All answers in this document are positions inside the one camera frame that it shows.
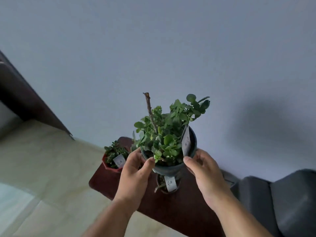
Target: dark red wooden table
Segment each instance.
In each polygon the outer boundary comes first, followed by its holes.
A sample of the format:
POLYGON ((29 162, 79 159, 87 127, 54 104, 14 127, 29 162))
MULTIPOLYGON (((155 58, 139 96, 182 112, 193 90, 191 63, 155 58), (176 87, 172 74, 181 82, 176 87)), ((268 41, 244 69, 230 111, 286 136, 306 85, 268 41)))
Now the dark red wooden table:
MULTIPOLYGON (((127 137, 120 137, 118 142, 128 149, 132 145, 132 140, 127 137)), ((179 190, 166 195, 159 190, 154 193, 157 182, 156 174, 152 172, 137 211, 189 237, 224 236, 219 219, 205 203, 195 177, 186 168, 181 174, 179 190)), ((119 179, 120 174, 105 170, 101 164, 89 186, 113 200, 119 179)))

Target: jade plant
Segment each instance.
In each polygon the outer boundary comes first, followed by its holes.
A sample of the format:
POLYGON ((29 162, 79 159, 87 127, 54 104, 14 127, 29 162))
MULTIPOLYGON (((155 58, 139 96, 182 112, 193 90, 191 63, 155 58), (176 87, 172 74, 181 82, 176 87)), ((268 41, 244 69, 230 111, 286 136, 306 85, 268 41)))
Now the jade plant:
POLYGON ((181 103, 178 99, 170 106, 170 112, 162 114, 161 106, 151 109, 149 93, 144 93, 147 102, 148 116, 136 122, 134 126, 139 133, 135 140, 136 147, 152 152, 155 162, 161 166, 175 166, 183 162, 181 136, 186 125, 205 113, 209 107, 209 96, 196 101, 196 96, 189 94, 181 103))
POLYGON ((112 145, 107 147, 104 147, 105 149, 105 155, 107 158, 105 159, 105 162, 109 165, 109 167, 113 169, 118 169, 117 165, 114 163, 113 159, 117 157, 118 155, 122 154, 124 156, 124 159, 127 159, 128 157, 128 151, 124 147, 120 147, 117 141, 112 142, 112 145))

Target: forearm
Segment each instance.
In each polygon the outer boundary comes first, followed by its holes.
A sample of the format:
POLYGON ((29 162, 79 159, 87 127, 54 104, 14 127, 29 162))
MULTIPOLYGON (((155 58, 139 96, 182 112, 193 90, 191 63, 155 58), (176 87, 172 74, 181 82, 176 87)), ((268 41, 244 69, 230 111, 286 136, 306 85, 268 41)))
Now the forearm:
POLYGON ((83 237, 123 237, 132 214, 133 211, 129 210, 126 203, 113 200, 83 234, 83 237))
POLYGON ((223 198, 214 211, 227 237, 272 237, 234 197, 223 198))

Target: left hand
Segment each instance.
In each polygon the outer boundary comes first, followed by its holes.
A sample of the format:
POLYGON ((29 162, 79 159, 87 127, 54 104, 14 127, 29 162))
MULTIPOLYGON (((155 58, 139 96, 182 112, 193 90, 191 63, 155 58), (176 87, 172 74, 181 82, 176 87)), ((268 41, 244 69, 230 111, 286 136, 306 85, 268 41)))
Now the left hand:
POLYGON ((141 161, 140 148, 129 154, 113 199, 113 202, 125 205, 129 214, 133 214, 138 209, 147 188, 148 177, 155 166, 155 159, 151 157, 138 170, 141 161))

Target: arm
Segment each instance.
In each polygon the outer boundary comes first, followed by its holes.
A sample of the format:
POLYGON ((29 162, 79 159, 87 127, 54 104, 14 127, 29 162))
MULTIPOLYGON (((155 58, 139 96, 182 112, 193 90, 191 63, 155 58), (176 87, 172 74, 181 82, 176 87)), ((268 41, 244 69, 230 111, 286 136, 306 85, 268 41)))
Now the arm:
POLYGON ((128 156, 111 205, 102 211, 83 237, 124 236, 127 224, 145 194, 148 177, 155 166, 152 157, 138 170, 141 158, 139 148, 128 156))
POLYGON ((216 161, 207 152, 199 149, 193 159, 185 156, 183 160, 227 237, 272 237, 233 196, 216 161))

